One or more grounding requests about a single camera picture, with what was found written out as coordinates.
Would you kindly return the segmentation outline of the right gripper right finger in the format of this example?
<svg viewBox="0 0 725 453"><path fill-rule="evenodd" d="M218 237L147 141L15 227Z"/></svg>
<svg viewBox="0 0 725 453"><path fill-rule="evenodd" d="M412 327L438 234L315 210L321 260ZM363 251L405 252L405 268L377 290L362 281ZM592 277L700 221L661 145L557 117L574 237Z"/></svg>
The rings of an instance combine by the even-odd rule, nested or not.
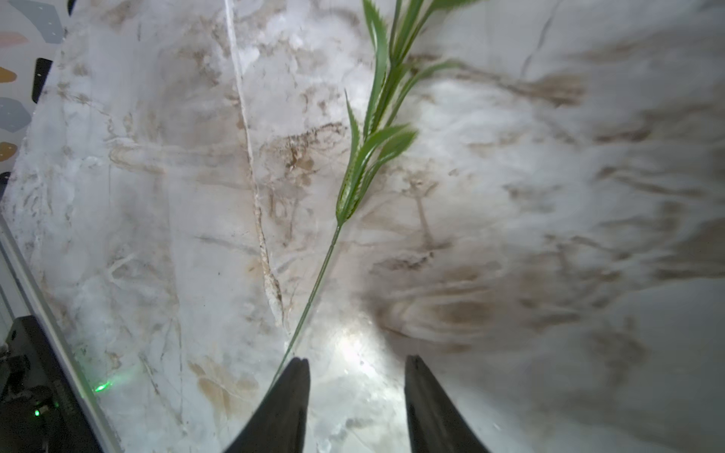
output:
<svg viewBox="0 0 725 453"><path fill-rule="evenodd" d="M490 453L420 356L408 356L404 394L413 453Z"/></svg>

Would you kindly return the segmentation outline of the yellow carnation stem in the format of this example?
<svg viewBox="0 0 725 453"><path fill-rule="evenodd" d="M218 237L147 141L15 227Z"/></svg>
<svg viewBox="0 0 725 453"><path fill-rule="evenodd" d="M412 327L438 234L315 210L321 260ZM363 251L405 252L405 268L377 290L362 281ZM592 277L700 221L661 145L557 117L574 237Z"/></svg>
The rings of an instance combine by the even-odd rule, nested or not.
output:
<svg viewBox="0 0 725 453"><path fill-rule="evenodd" d="M432 15L438 12L449 13L471 4L469 0L398 1L394 8L391 26L385 24L375 2L364 1L362 4L364 20L375 54L374 75L366 105L366 115L364 121L359 122L351 103L346 103L351 142L349 162L335 204L336 227L311 294L272 379L273 382L281 377L283 369L292 359L298 337L322 286L345 223L356 213L381 168L407 151L418 136L418 131L413 126L396 122L406 97L421 80L437 72L460 67L460 64L450 60L423 69L417 68L415 63L409 60L413 44Z"/></svg>

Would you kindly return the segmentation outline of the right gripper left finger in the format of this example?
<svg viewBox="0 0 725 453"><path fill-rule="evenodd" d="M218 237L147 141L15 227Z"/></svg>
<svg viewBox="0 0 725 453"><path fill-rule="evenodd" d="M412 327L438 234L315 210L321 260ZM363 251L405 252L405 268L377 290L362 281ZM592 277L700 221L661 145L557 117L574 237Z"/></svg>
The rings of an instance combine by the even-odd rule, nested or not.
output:
<svg viewBox="0 0 725 453"><path fill-rule="evenodd" d="M226 453L302 452L310 390L309 361L292 359Z"/></svg>

